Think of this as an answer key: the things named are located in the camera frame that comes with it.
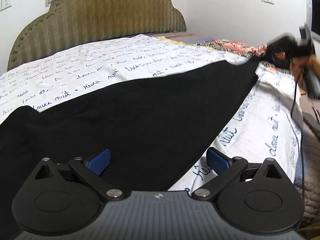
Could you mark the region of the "person's right hand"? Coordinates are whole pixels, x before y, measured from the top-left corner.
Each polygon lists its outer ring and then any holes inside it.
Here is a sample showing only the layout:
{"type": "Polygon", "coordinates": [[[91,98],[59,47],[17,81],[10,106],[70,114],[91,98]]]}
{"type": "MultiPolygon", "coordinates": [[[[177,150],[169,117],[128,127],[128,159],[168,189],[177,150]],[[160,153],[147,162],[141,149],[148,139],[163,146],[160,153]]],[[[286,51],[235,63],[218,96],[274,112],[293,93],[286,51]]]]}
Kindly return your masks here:
{"type": "Polygon", "coordinates": [[[320,78],[320,62],[316,55],[294,57],[290,62],[290,70],[295,77],[295,81],[302,81],[302,72],[304,68],[310,68],[320,78]]]}

